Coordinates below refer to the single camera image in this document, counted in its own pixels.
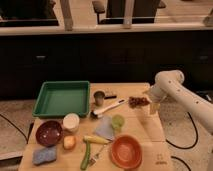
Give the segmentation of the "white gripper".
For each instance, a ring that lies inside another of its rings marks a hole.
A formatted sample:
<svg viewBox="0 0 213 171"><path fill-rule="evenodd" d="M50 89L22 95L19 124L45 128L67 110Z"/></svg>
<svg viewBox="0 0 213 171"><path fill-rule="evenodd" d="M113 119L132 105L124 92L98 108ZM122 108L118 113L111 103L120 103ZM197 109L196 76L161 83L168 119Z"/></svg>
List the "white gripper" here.
<svg viewBox="0 0 213 171"><path fill-rule="evenodd" d="M151 102L150 114L156 114L160 108L159 103L161 103L166 98L166 93L159 87L158 84L154 84L145 92L145 95Z"/></svg>

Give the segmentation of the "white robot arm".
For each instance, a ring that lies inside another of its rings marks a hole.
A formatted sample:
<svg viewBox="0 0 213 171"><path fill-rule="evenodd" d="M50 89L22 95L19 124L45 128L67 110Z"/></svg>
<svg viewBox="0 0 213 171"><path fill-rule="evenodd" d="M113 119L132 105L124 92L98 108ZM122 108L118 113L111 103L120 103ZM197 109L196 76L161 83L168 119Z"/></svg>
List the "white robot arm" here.
<svg viewBox="0 0 213 171"><path fill-rule="evenodd" d="M159 103L167 95L171 96L213 135L213 104L185 88L184 79L180 70L158 72L147 95L152 103Z"/></svg>

